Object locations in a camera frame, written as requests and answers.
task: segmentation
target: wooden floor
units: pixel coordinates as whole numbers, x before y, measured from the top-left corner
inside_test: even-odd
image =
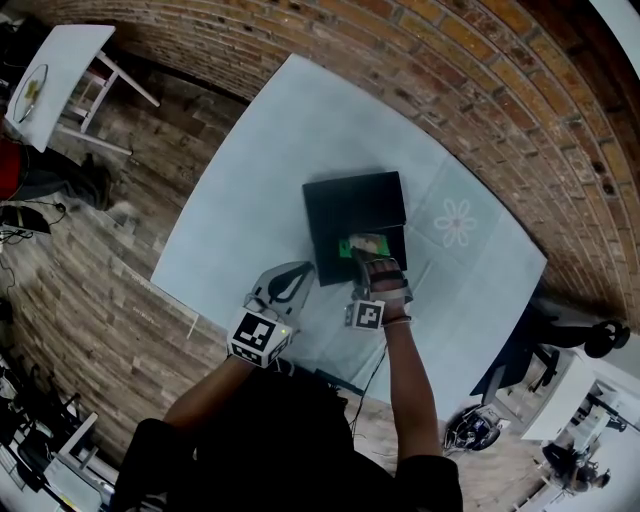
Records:
[[[98,413],[96,441],[115,463],[139,421],[169,405],[225,357],[224,332],[149,283],[169,234],[206,165],[244,106],[158,73],[143,77],[162,101],[154,109],[122,86],[110,92],[93,131],[133,148],[127,158],[55,136],[52,146],[81,162],[91,151],[113,177],[114,206],[69,209],[53,236],[5,246],[16,286],[13,335],[30,362],[55,371]],[[50,222],[58,212],[33,205]],[[0,271],[0,284],[11,283]],[[347,415],[356,398],[351,396]],[[365,401],[357,448],[393,470],[396,437],[388,405]],[[512,510],[537,485],[539,447],[504,435],[482,454],[459,459],[466,510]]]

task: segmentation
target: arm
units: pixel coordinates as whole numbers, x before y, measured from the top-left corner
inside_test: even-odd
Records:
[[[196,433],[231,398],[254,368],[237,357],[227,358],[175,401],[164,417],[165,423],[183,434]]]
[[[413,455],[442,455],[431,384],[409,324],[392,324],[384,331],[391,366],[391,406],[398,433],[398,461]]]

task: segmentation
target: floral pattern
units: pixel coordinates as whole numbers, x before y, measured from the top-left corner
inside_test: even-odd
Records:
[[[469,245],[469,231],[476,229],[478,221],[473,217],[469,217],[471,205],[469,201],[463,199],[456,206],[452,199],[444,200],[445,215],[438,217],[433,221],[433,225],[444,231],[442,243],[445,247],[451,247],[454,243],[460,244],[461,247]]]

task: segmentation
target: black box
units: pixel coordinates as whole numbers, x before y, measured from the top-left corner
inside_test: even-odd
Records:
[[[385,235],[391,256],[407,269],[404,211],[397,172],[365,174],[302,186],[320,286],[352,280],[352,259],[341,258],[339,241],[357,233]]]

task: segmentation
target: brick wall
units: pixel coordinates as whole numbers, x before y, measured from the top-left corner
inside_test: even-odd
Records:
[[[640,329],[638,80],[588,0],[31,0],[253,98],[295,52],[464,162],[549,255],[543,286]]]

